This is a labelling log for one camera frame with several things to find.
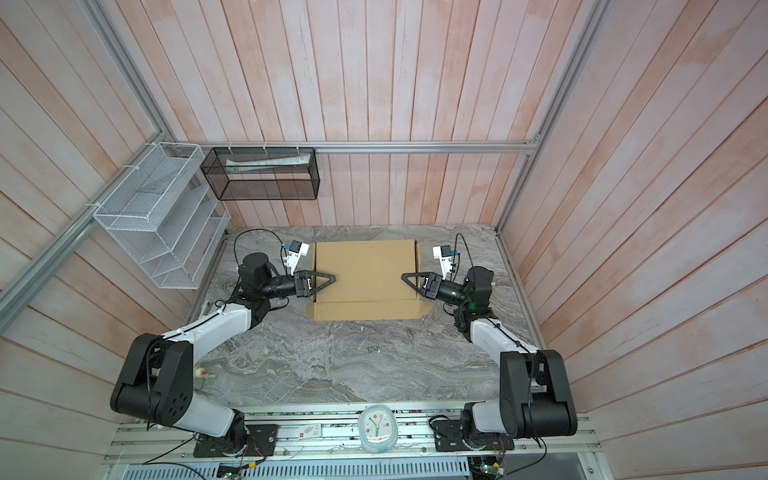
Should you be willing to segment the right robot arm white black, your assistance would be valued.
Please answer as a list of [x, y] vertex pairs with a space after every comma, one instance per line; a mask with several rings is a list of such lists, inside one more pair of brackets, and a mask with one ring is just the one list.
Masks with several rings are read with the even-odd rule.
[[573, 436], [578, 419], [562, 356], [539, 349], [502, 326], [490, 306], [494, 273], [469, 269], [462, 283], [434, 272], [404, 273], [420, 296], [454, 307], [454, 326], [499, 367], [499, 397], [467, 403], [461, 412], [462, 441], [477, 449], [503, 440]]

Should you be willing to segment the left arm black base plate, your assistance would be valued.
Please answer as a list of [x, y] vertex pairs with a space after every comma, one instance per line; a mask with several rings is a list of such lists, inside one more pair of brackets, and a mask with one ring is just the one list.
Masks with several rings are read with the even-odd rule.
[[277, 440], [277, 424], [244, 424], [223, 437], [201, 434], [193, 451], [194, 458], [235, 456], [270, 457]]

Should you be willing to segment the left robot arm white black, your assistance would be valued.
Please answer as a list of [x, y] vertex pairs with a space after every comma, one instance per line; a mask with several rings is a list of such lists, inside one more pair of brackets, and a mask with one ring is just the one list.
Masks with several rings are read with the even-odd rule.
[[110, 398], [114, 412], [225, 440], [233, 452], [242, 448], [248, 435], [244, 414], [196, 394], [194, 367], [227, 340], [260, 325], [275, 309], [273, 299], [310, 297], [336, 278], [308, 270], [281, 275], [261, 252], [247, 255], [238, 275], [232, 296], [215, 311], [185, 327], [133, 341]]

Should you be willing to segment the brown cardboard box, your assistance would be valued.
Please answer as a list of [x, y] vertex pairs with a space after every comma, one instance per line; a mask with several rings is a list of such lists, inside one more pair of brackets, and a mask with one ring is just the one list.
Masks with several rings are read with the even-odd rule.
[[419, 267], [414, 239], [319, 242], [313, 269], [335, 282], [314, 296], [307, 314], [317, 322], [420, 320], [432, 303], [401, 278]]

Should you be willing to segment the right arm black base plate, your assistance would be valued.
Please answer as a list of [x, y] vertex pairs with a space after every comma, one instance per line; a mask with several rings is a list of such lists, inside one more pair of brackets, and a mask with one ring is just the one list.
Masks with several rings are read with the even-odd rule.
[[461, 420], [438, 415], [428, 420], [438, 452], [495, 451], [504, 453], [514, 449], [514, 440], [500, 433], [470, 433]]

